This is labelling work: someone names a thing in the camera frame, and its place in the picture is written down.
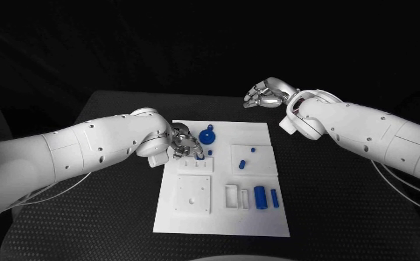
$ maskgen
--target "dark table surface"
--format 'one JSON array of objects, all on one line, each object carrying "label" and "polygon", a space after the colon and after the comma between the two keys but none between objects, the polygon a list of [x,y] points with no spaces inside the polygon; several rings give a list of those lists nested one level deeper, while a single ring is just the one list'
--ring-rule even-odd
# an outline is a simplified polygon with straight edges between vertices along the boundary
[{"label": "dark table surface", "polygon": [[[243,108],[243,99],[94,93],[77,123],[153,107],[166,120],[269,124],[290,238],[152,232],[163,166],[133,155],[94,172],[64,195],[25,206],[0,260],[191,260],[260,254],[298,260],[420,260],[420,219],[370,161],[329,136],[311,141],[279,127],[285,107]],[[42,199],[83,176],[61,182]]]}]

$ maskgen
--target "blue object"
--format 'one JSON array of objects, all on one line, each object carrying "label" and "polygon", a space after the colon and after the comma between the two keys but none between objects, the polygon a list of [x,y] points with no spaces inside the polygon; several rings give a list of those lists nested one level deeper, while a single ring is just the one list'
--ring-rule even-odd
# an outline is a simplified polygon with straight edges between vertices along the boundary
[{"label": "blue object", "polygon": [[202,144],[211,144],[217,139],[217,135],[212,132],[212,125],[208,125],[208,129],[202,130],[199,133],[199,141]]},{"label": "blue object", "polygon": [[205,159],[205,157],[199,158],[199,156],[195,154],[195,160],[197,161],[202,161]]},{"label": "blue object", "polygon": [[264,186],[254,187],[254,196],[256,196],[256,207],[257,209],[267,208],[267,198],[266,198],[266,189]]},{"label": "blue object", "polygon": [[272,189],[272,198],[273,198],[273,205],[277,208],[279,207],[279,200],[277,200],[276,189]]},{"label": "blue object", "polygon": [[241,163],[240,163],[240,169],[243,169],[246,167],[246,161],[241,160]]}]

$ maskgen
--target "robotic hand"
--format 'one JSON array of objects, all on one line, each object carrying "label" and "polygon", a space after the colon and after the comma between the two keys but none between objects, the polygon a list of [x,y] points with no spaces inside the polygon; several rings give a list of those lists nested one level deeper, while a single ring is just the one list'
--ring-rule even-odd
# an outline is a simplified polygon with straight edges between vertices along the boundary
[{"label": "robotic hand", "polygon": [[185,124],[169,125],[152,108],[88,120],[57,132],[0,142],[0,212],[54,183],[124,161],[136,151],[156,167],[204,149]]},{"label": "robotic hand", "polygon": [[363,157],[420,178],[420,125],[377,109],[342,102],[322,90],[293,88],[270,77],[249,91],[244,107],[286,105],[280,127],[318,140],[329,134],[337,144]]}]

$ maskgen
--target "black background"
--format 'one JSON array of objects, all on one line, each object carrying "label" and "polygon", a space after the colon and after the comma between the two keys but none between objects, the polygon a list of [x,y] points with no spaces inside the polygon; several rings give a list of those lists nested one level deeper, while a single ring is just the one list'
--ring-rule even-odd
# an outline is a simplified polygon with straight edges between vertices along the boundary
[{"label": "black background", "polygon": [[0,2],[15,137],[72,125],[96,90],[243,97],[270,76],[420,123],[420,0]]}]

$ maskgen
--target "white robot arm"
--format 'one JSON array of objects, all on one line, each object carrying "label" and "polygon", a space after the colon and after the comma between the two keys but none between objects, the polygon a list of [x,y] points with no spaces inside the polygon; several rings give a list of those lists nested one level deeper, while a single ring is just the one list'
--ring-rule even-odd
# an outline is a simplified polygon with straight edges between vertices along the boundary
[{"label": "white robot arm", "polygon": [[342,102],[322,90],[293,88],[270,77],[247,93],[244,107],[286,107],[280,127],[337,144],[363,157],[420,178],[420,125],[377,109]]},{"label": "white robot arm", "polygon": [[169,125],[152,108],[85,121],[57,132],[0,142],[0,212],[32,191],[124,161],[136,151],[152,167],[176,159],[204,159],[185,124]]}]

